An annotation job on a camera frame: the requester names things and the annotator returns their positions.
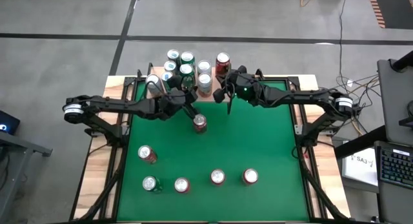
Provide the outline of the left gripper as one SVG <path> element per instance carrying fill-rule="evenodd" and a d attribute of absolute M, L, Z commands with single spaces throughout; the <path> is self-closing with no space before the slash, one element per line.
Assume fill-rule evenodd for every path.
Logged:
<path fill-rule="evenodd" d="M 187 89 L 182 86 L 181 82 L 181 76 L 173 76 L 168 80 L 170 90 L 166 91 L 163 86 L 164 94 L 157 97 L 160 112 L 170 118 L 178 111 L 184 110 L 190 119 L 194 119 L 194 116 L 199 114 L 199 110 L 193 105 L 197 100 L 197 87 Z"/>

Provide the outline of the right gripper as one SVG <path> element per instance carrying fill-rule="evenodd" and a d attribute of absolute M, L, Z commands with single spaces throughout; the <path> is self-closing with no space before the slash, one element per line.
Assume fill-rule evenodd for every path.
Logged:
<path fill-rule="evenodd" d="M 238 69 L 231 69 L 225 76 L 216 76 L 221 88 L 213 92 L 214 101 L 221 103 L 225 95 L 230 98 L 230 101 L 235 95 L 238 98 L 249 100 L 252 99 L 256 92 L 254 86 L 260 87 L 260 78 L 256 78 L 255 74 L 248 74 L 247 68 L 241 65 Z"/>

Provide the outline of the red Coca-Cola can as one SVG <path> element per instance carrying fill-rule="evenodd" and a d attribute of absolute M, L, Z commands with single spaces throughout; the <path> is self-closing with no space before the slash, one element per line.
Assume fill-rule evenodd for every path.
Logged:
<path fill-rule="evenodd" d="M 219 53 L 216 57 L 216 75 L 225 75 L 230 67 L 230 56 L 226 52 Z"/>
<path fill-rule="evenodd" d="M 157 161 L 157 154 L 149 145 L 140 146 L 137 155 L 140 159 L 150 164 L 154 164 Z"/>
<path fill-rule="evenodd" d="M 207 119 L 202 114 L 196 114 L 193 119 L 193 127 L 197 133 L 203 133 L 207 130 Z"/>

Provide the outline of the white red can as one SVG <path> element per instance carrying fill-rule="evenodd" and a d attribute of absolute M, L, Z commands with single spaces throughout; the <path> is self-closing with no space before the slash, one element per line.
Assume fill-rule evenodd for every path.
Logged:
<path fill-rule="evenodd" d="M 198 76 L 198 92 L 202 97 L 209 97 L 212 93 L 212 78 L 210 74 L 202 73 Z"/>

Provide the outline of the green Sprite can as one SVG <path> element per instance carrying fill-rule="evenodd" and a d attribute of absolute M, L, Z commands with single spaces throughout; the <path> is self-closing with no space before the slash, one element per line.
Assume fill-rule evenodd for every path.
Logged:
<path fill-rule="evenodd" d="M 193 88 L 196 84 L 195 73 L 192 65 L 183 64 L 179 68 L 179 75 L 182 78 L 182 86 L 189 89 Z"/>
<path fill-rule="evenodd" d="M 147 176 L 142 181 L 142 187 L 148 192 L 161 192 L 162 185 L 160 180 L 155 176 Z"/>
<path fill-rule="evenodd" d="M 181 53 L 180 62 L 182 65 L 188 64 L 188 65 L 191 65 L 193 68 L 196 67 L 196 60 L 195 60 L 194 54 L 189 51 Z"/>

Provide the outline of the silver green slim can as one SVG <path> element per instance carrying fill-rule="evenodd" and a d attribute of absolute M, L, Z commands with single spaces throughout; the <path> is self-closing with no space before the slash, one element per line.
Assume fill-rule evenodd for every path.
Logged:
<path fill-rule="evenodd" d="M 169 90 L 170 90 L 170 87 L 169 87 L 169 84 L 168 84 L 168 80 L 169 80 L 171 77 L 173 77 L 173 76 L 174 76 L 173 73 L 171 73 L 171 72 L 169 72 L 169 71 L 165 71 L 165 72 L 163 72 L 162 75 L 161 75 L 161 80 L 162 80 L 163 86 L 164 86 L 164 88 L 165 88 L 166 91 L 169 91 Z"/>

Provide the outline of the silver grey can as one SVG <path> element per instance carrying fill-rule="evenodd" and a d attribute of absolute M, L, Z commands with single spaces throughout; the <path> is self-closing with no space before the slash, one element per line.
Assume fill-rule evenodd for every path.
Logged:
<path fill-rule="evenodd" d="M 149 74 L 145 80 L 146 89 L 152 97 L 164 94 L 161 79 L 156 74 Z"/>

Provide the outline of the red-orange Fanta can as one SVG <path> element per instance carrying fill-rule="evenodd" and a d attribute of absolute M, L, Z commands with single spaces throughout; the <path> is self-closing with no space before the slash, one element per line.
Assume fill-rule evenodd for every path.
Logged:
<path fill-rule="evenodd" d="M 190 190 L 190 181 L 187 178 L 177 178 L 174 183 L 175 191 L 178 193 L 187 193 Z"/>
<path fill-rule="evenodd" d="M 254 168 L 247 168 L 243 171 L 241 179 L 244 185 L 253 185 L 258 181 L 259 175 Z"/>
<path fill-rule="evenodd" d="M 216 168 L 210 173 L 210 180 L 214 185 L 222 185 L 225 179 L 225 173 L 220 168 Z"/>

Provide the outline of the wooden shelf platform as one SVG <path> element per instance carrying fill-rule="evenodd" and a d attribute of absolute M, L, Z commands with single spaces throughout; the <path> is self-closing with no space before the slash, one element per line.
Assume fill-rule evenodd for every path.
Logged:
<path fill-rule="evenodd" d="M 148 75 L 155 74 L 156 76 L 161 77 L 161 75 L 164 71 L 165 71 L 165 69 L 164 69 L 163 66 L 153 66 L 150 63 L 149 66 L 148 66 L 148 73 L 147 74 Z M 216 69 L 215 69 L 214 66 L 212 66 L 211 78 L 212 78 L 212 87 L 211 87 L 211 92 L 209 93 L 209 96 L 201 95 L 199 93 L 199 91 L 197 90 L 196 94 L 197 94 L 198 98 L 197 98 L 197 101 L 195 103 L 193 103 L 193 105 L 196 108 L 198 108 L 199 111 L 201 111 L 200 105 L 202 103 L 211 103 L 211 104 L 219 107 L 224 112 L 224 114 L 227 114 L 228 104 L 229 104 L 230 98 L 227 95 L 225 95 L 225 98 L 221 103 L 216 103 L 214 101 L 214 97 L 212 95 L 215 90 L 221 88 L 221 85 L 220 85 L 219 81 L 216 79 Z"/>

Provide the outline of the green table mat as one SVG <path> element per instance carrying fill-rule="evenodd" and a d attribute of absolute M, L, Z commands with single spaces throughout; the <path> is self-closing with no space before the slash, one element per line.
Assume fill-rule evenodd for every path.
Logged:
<path fill-rule="evenodd" d="M 235 99 L 227 114 L 211 103 L 200 105 L 207 130 L 198 134 L 184 112 L 166 121 L 135 117 L 126 156 L 119 221 L 306 221 L 307 201 L 299 162 L 292 156 L 295 138 L 290 108 L 253 107 Z M 157 154 L 154 164 L 140 159 L 140 146 Z M 220 168 L 225 182 L 214 185 Z M 244 185 L 243 171 L 254 168 L 258 181 Z M 157 177 L 161 192 L 142 187 Z M 177 178 L 190 190 L 175 191 Z"/>

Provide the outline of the black stand bar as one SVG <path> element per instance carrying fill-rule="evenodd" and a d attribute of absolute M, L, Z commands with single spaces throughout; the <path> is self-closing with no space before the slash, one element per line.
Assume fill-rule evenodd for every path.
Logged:
<path fill-rule="evenodd" d="M 356 152 L 365 150 L 366 148 L 373 147 L 376 141 L 386 141 L 386 129 L 385 125 L 377 127 L 376 129 L 368 132 L 367 134 L 350 140 L 334 149 L 334 153 L 337 159 L 342 159 L 350 156 Z"/>

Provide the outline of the white SA3 sign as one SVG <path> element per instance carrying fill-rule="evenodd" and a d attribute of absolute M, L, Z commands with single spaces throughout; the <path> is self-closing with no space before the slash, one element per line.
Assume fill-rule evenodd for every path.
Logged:
<path fill-rule="evenodd" d="M 367 148 L 343 158 L 342 175 L 375 187 L 378 186 L 375 150 Z"/>

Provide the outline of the grey metal table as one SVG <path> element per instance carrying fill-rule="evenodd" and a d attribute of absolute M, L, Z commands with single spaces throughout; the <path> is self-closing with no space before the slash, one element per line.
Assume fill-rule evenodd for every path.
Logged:
<path fill-rule="evenodd" d="M 0 223 L 10 212 L 33 153 L 50 157 L 52 149 L 0 131 Z"/>

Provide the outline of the grey desk panel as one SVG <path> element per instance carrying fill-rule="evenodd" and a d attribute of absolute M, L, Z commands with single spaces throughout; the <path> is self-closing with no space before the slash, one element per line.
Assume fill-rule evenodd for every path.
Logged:
<path fill-rule="evenodd" d="M 387 139 L 413 146 L 413 129 L 399 125 L 400 120 L 408 118 L 407 105 L 413 101 L 413 67 L 396 72 L 390 61 L 383 59 L 377 66 Z"/>

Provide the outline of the black computer tower blue lights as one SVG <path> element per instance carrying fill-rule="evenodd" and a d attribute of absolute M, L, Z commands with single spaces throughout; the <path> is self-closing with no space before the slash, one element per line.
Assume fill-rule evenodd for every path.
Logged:
<path fill-rule="evenodd" d="M 20 122 L 16 117 L 0 110 L 0 131 L 14 135 Z"/>

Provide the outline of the black mat orange stripes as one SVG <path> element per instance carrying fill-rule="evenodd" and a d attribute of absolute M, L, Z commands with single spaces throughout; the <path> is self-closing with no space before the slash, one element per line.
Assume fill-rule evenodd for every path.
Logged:
<path fill-rule="evenodd" d="M 413 30 L 413 0 L 370 0 L 381 28 Z"/>

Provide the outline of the grey laptop lit keyboard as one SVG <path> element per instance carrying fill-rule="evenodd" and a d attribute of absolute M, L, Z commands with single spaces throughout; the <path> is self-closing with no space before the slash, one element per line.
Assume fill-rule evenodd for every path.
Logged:
<path fill-rule="evenodd" d="M 379 220 L 413 224 L 413 148 L 374 143 L 378 177 Z"/>

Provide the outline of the black table frame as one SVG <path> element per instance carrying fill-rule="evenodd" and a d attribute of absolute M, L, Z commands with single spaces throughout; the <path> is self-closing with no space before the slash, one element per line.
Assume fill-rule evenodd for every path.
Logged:
<path fill-rule="evenodd" d="M 265 75 L 265 79 L 286 79 L 291 82 L 290 88 L 304 88 L 305 90 L 315 90 L 318 88 L 315 75 Z M 103 96 L 110 98 L 128 98 L 135 95 L 136 76 L 108 76 Z M 303 108 L 294 106 L 296 123 L 302 124 L 305 121 L 313 122 L 321 116 L 321 108 L 315 105 L 305 105 Z M 121 123 L 125 127 L 132 123 L 131 116 L 102 113 L 99 117 L 110 124 Z M 99 148 L 106 143 L 104 136 L 93 136 L 90 142 L 88 153 Z M 84 169 L 79 182 L 79 188 L 74 201 L 70 220 L 78 219 L 92 206 L 104 190 L 106 184 L 112 178 L 115 170 L 121 168 L 122 157 L 126 157 L 126 150 L 122 148 L 111 148 L 105 146 L 87 155 Z M 317 178 L 320 186 L 326 192 L 331 202 L 346 217 L 350 217 L 350 210 L 346 199 L 343 182 L 340 175 L 339 163 L 332 145 L 332 138 L 326 134 L 318 137 L 317 146 L 309 149 L 304 155 L 307 167 L 312 170 L 313 176 Z M 325 205 L 321 204 L 321 198 L 316 196 L 312 185 L 305 184 L 310 190 L 311 206 L 314 216 L 317 218 L 332 218 L 331 213 Z M 101 208 L 93 219 L 110 219 L 115 215 L 115 198 L 120 191 L 120 182 L 115 182 L 114 187 L 109 192 L 108 197 L 103 201 Z"/>

